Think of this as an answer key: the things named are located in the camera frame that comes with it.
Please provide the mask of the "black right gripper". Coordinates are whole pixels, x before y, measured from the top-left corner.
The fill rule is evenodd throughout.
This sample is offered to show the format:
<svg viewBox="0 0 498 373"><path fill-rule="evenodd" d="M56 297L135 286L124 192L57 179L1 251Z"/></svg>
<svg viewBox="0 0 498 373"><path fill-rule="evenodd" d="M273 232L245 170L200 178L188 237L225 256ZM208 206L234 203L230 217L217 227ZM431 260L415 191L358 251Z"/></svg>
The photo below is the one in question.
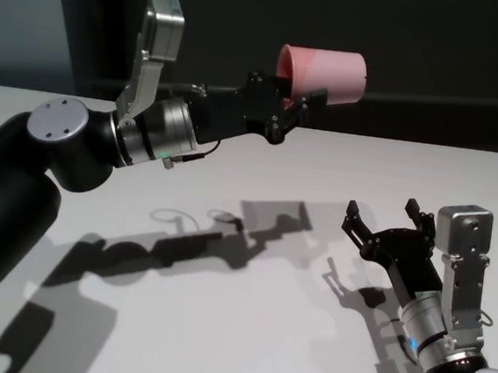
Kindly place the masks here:
<svg viewBox="0 0 498 373"><path fill-rule="evenodd" d="M436 236L434 214L421 211L413 197L405 211L414 230L391 228L373 233L362 220L357 202L350 200L341 227L363 259L384 268L400 305L411 303L417 293L443 288L431 262Z"/></svg>

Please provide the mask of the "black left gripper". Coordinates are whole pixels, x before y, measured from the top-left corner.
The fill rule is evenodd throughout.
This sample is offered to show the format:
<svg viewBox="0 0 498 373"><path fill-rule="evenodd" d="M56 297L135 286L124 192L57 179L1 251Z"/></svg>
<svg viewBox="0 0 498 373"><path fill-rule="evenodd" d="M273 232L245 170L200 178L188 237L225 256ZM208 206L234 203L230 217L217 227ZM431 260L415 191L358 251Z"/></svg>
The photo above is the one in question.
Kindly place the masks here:
<svg viewBox="0 0 498 373"><path fill-rule="evenodd" d="M271 145L294 128L309 123L327 108L326 89L314 90L288 101L292 81L287 77L250 72L238 90L191 95L190 116L198 143L216 142L245 134L259 134Z"/></svg>

